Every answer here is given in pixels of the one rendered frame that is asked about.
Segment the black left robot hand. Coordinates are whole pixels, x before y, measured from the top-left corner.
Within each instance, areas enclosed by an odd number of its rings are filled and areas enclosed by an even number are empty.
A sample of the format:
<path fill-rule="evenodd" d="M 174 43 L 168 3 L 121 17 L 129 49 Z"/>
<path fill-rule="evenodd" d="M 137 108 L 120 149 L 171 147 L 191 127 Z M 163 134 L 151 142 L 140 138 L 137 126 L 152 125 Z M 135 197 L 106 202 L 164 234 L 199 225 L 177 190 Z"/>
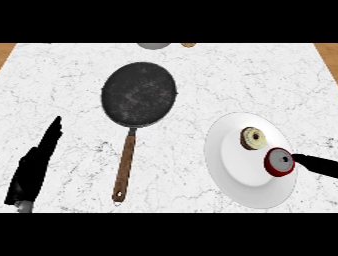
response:
<path fill-rule="evenodd" d="M 19 160 L 5 199 L 6 205 L 13 205 L 22 201 L 36 201 L 44 183 L 50 158 L 62 135 L 62 117 L 58 116 L 46 130 L 39 146 L 30 149 Z"/>

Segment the grey round object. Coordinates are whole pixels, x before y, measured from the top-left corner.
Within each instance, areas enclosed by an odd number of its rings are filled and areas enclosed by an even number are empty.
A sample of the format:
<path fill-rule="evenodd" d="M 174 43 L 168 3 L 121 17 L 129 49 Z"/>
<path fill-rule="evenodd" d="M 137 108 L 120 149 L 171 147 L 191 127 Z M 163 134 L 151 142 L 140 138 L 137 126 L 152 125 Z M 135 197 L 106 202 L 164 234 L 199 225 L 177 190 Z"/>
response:
<path fill-rule="evenodd" d="M 164 49 L 171 43 L 137 43 L 137 45 L 148 50 Z"/>

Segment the red can grey lid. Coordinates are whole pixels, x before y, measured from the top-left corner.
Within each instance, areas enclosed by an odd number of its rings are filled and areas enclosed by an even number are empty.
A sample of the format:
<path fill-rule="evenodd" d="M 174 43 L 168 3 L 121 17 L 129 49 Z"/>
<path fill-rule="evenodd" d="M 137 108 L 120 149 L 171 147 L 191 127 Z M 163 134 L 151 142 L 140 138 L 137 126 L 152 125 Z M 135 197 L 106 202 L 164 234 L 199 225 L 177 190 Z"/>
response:
<path fill-rule="evenodd" d="M 273 177 L 284 177 L 293 173 L 295 161 L 284 148 L 275 147 L 269 150 L 264 157 L 264 168 Z"/>

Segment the cream cupcake brown wrapper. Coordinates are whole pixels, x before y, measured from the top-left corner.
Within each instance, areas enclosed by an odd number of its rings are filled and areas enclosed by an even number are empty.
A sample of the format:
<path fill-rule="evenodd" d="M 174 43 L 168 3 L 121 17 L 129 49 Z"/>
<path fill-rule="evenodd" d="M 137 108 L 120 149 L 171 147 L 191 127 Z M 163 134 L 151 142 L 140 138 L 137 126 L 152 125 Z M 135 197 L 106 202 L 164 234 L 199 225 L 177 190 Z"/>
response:
<path fill-rule="evenodd" d="M 247 127 L 241 132 L 241 144 L 247 150 L 260 150 L 266 147 L 266 135 L 256 127 Z"/>

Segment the white plate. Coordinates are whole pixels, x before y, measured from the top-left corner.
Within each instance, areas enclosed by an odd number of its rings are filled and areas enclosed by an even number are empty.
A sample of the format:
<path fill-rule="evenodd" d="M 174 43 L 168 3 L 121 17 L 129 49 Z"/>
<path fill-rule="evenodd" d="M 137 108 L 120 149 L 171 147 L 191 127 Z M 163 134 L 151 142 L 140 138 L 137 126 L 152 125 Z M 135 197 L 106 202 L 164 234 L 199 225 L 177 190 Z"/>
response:
<path fill-rule="evenodd" d="M 241 134 L 247 127 L 263 131 L 263 149 L 244 148 Z M 257 209 L 269 209 L 282 204 L 295 188 L 297 170 L 284 177 L 275 177 L 264 168 L 266 154 L 276 147 L 293 152 L 279 128 L 259 115 L 230 113 L 213 124 L 205 142 L 205 162 L 213 180 L 239 204 Z"/>

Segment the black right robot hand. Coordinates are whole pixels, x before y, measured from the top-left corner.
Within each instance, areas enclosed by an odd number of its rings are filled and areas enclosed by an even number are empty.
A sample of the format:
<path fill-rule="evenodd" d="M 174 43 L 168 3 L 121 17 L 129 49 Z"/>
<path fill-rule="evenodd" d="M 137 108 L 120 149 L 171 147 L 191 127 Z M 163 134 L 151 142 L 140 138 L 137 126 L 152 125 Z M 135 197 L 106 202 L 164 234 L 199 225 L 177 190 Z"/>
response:
<path fill-rule="evenodd" d="M 294 154 L 294 160 L 309 171 L 338 179 L 338 162 L 304 154 Z"/>

